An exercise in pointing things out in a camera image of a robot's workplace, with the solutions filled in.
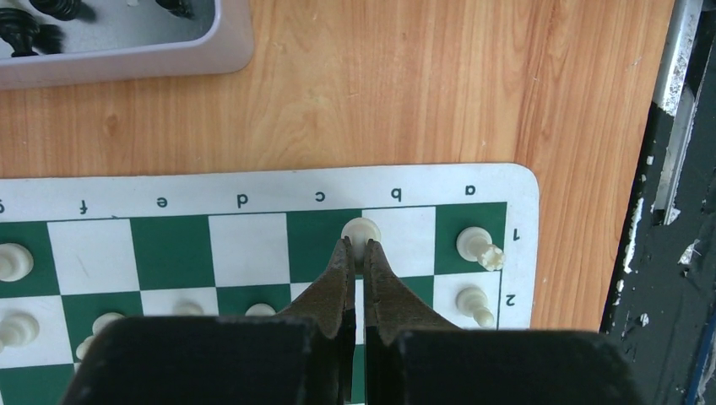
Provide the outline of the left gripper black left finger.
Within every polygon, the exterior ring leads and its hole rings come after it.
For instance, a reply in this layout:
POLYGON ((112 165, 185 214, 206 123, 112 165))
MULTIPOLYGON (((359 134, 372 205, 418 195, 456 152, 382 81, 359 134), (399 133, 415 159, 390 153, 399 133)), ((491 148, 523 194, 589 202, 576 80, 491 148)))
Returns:
POLYGON ((64 404, 345 404, 355 266, 337 241, 323 273, 273 316, 130 316, 95 338, 64 404))

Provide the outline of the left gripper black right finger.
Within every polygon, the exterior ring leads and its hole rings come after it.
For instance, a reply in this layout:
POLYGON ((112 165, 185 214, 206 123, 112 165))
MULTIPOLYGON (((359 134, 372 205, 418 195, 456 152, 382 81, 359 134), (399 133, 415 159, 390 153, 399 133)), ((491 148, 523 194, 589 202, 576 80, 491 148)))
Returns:
POLYGON ((643 402, 604 334, 456 327, 399 280, 376 241, 363 276, 369 404, 643 402))

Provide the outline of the white pawn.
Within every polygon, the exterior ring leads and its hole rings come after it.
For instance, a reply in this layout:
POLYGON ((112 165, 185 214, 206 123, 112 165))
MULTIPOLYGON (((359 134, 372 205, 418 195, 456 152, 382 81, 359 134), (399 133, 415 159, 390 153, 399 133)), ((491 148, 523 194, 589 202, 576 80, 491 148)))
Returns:
POLYGON ((341 239, 348 237, 356 262, 363 262, 369 240, 380 242, 381 231, 371 219, 358 217, 346 223, 341 231, 341 239))

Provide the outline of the metal tin box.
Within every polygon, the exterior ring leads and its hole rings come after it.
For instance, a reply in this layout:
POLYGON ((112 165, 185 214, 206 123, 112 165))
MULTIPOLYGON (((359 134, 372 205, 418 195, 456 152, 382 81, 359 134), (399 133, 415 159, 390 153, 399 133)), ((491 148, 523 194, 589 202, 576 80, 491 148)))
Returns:
POLYGON ((247 1, 3 1, 1 87, 231 73, 252 59, 247 1))

